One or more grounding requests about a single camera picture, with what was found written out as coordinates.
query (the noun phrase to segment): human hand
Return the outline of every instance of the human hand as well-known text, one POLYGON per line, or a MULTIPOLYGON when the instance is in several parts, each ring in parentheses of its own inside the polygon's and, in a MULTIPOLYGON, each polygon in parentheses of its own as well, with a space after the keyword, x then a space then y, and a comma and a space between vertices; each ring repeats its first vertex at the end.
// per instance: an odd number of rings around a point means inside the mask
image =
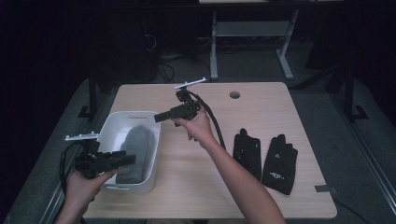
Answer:
POLYGON ((198 141, 204 149, 207 149, 213 143, 217 143, 212 133, 210 119, 202 106, 194 119, 187 120, 179 118, 172 119, 172 121, 183 126, 187 130, 189 140, 193 138, 195 141, 198 141))
POLYGON ((88 204, 99 193, 100 187, 118 170, 105 172, 94 179, 87 179, 75 170, 70 175, 66 188, 64 208, 57 223, 74 223, 87 211, 88 204))

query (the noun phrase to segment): black tool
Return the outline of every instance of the black tool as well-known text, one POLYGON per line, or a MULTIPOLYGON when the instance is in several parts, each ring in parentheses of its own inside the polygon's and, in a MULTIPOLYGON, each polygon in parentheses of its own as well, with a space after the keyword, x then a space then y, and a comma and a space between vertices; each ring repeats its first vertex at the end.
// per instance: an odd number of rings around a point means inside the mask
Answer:
POLYGON ((201 106, 198 101, 192 100, 190 93, 186 87, 182 87, 180 91, 176 92, 177 99, 183 103, 171 108, 169 111, 157 114, 154 116, 155 122, 161 122, 167 119, 193 119, 198 114, 201 106))
POLYGON ((134 164, 135 155, 126 156, 126 151, 81 153, 75 158, 75 168, 86 178, 94 179, 97 174, 118 169, 120 166, 134 164))

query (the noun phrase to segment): wire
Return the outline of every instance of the wire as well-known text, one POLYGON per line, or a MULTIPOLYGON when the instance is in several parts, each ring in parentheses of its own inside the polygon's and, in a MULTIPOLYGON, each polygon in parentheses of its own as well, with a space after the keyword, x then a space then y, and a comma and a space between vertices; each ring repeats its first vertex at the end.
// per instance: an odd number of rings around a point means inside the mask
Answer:
POLYGON ((173 61, 175 59, 182 59, 185 58, 184 54, 171 54, 171 55, 163 55, 161 56, 162 60, 165 60, 166 62, 173 61))
POLYGON ((221 134, 221 130, 220 130, 220 127, 219 127, 219 124, 218 124, 218 121, 216 120, 215 116, 213 115, 213 112, 212 112, 212 110, 210 109, 209 105, 207 105, 207 104, 204 102, 204 100, 203 100, 199 95, 197 95, 197 94, 195 94, 195 93, 193 93, 193 92, 191 92, 191 91, 187 91, 187 92, 188 92, 190 95, 192 95, 193 97, 195 97, 195 98, 199 101, 199 103, 201 103, 201 105, 204 107, 204 109, 206 110, 207 114, 208 114, 209 117, 212 119, 213 124, 215 125, 216 132, 218 133, 218 137, 219 137, 219 141, 220 141, 221 146, 222 146, 224 149, 226 149, 226 148, 225 148, 225 144, 224 144, 224 140, 223 140, 223 137, 222 137, 222 134, 221 134))
POLYGON ((203 63, 204 66, 207 68, 207 70, 210 71, 210 66, 209 66, 204 60, 202 60, 202 59, 200 59, 200 58, 197 58, 197 60, 198 60, 199 62, 203 63))
MULTIPOLYGON (((83 142, 76 141, 76 142, 71 143, 69 146, 67 146, 64 149, 64 152, 62 152, 61 161, 60 161, 60 167, 59 167, 59 177, 60 177, 60 180, 61 180, 61 187, 62 187, 62 192, 64 193, 64 195, 66 195, 67 177, 69 176, 70 172, 73 170, 73 167, 71 167, 71 168, 69 168, 67 170, 67 172, 65 172, 64 171, 64 169, 65 169, 64 165, 66 164, 67 152, 70 150, 71 147, 74 147, 74 146, 82 146, 83 150, 87 150, 85 148, 86 145, 84 145, 83 142)), ((57 216, 59 216, 59 214, 60 214, 61 210, 63 209, 63 207, 64 207, 64 203, 61 204, 61 207, 59 208, 57 216)), ((80 223, 81 224, 86 224, 87 222, 82 217, 81 220, 80 220, 80 223)))
POLYGON ((210 37, 199 37, 198 40, 205 40, 205 42, 203 44, 198 45, 198 51, 199 52, 201 52, 201 51, 205 52, 208 49, 210 49, 210 47, 211 47, 210 44, 212 43, 212 38, 210 38, 210 37))
POLYGON ((355 210, 353 210, 352 208, 350 208, 349 206, 347 206, 344 203, 341 203, 340 201, 332 198, 336 203, 338 203, 339 205, 343 206, 344 208, 346 208, 347 210, 349 210, 349 212, 353 213, 355 216, 357 216, 358 218, 360 218, 364 223, 367 224, 371 224, 371 222, 369 220, 367 220, 365 217, 363 217, 361 214, 359 214, 358 212, 356 212, 355 210))
POLYGON ((64 195, 66 195, 66 186, 67 186, 67 176, 64 171, 64 165, 66 162, 67 151, 73 146, 84 147, 84 145, 79 141, 73 142, 69 146, 67 146, 67 148, 64 149, 64 152, 61 154, 61 162, 60 162, 60 167, 59 167, 59 178, 61 180, 61 187, 62 187, 62 191, 64 192, 64 195))
POLYGON ((175 81, 173 80, 173 78, 175 77, 175 70, 173 69, 173 67, 170 66, 170 65, 168 65, 168 64, 165 64, 165 63, 160 63, 159 66, 161 66, 163 70, 161 70, 160 68, 158 68, 157 71, 158 71, 158 73, 160 73, 160 75, 165 79, 165 83, 175 82, 175 81), (171 70, 172 75, 171 75, 170 77, 166 74, 165 67, 168 67, 168 68, 171 70))
POLYGON ((145 35, 145 37, 151 37, 152 38, 154 43, 153 43, 153 46, 151 47, 151 49, 155 49, 155 47, 157 47, 157 38, 155 38, 154 35, 145 35))

